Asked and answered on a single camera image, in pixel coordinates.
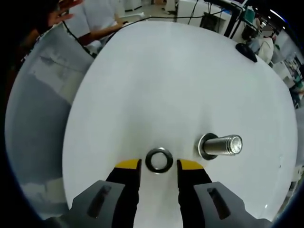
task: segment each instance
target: metal washer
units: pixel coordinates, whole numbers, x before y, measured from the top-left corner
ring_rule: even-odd
[[[157,153],[162,153],[167,158],[167,164],[162,169],[156,169],[156,168],[154,168],[153,165],[152,165],[152,163],[151,163],[151,159],[152,159],[153,155],[155,155]],[[146,166],[147,166],[148,170],[150,170],[151,172],[164,173],[164,172],[168,171],[172,167],[172,165],[173,165],[173,157],[172,157],[172,154],[167,149],[165,149],[163,147],[159,147],[159,148],[155,148],[155,149],[153,149],[153,150],[151,150],[151,151],[149,151],[147,153],[145,162],[146,162]]]
[[[212,159],[215,159],[217,157],[217,155],[210,155],[210,154],[207,154],[205,151],[204,151],[204,143],[205,141],[209,140],[209,139],[216,139],[218,138],[217,135],[213,134],[213,133],[208,133],[208,134],[205,134],[203,135],[202,137],[200,137],[200,139],[198,140],[198,143],[197,143],[197,150],[198,150],[198,153],[199,155],[206,159],[206,160],[212,160]]]

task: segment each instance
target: black cable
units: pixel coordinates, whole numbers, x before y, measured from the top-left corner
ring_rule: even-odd
[[[67,27],[66,23],[63,21],[62,22],[63,25],[66,27],[67,29],[67,32],[77,41],[78,44],[80,44],[80,46],[82,47],[83,50],[85,50],[86,53],[88,53],[92,58],[95,58],[91,53],[90,51],[85,47],[83,46],[80,41],[78,40],[78,38],[71,32],[71,30]]]
[[[221,16],[222,16],[222,12],[220,13],[220,15],[219,15],[219,20],[218,20],[218,33],[219,33],[219,25],[220,25],[220,19],[221,19]]]
[[[190,21],[193,18],[194,11],[195,11],[195,8],[196,8],[196,5],[198,4],[198,2],[199,2],[199,0],[196,0],[196,3],[195,3],[195,5],[193,7],[193,10],[192,10],[192,13],[190,14],[190,18],[189,18],[188,24],[190,24]]]

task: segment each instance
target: white round tabletop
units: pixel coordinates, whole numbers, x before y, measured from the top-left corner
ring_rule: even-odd
[[[139,22],[118,32],[89,68],[72,105],[63,148],[69,207],[122,160],[168,149],[172,168],[142,163],[135,228],[182,227],[179,158],[197,161],[256,218],[273,219],[289,189],[297,129],[289,91],[260,58],[235,42],[179,23]],[[238,134],[243,150],[206,161],[193,152],[205,133]]]

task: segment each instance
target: white shirt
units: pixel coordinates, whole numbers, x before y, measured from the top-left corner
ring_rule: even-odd
[[[272,55],[274,54],[274,42],[272,38],[267,37],[260,40],[261,48],[258,52],[258,56],[264,60],[267,64],[270,63]]]
[[[81,37],[91,31],[98,31],[116,24],[115,0],[84,0],[72,7],[73,18],[66,21],[71,32]]]
[[[258,18],[254,18],[253,20],[253,26],[256,27],[257,29],[261,28],[261,22]]]

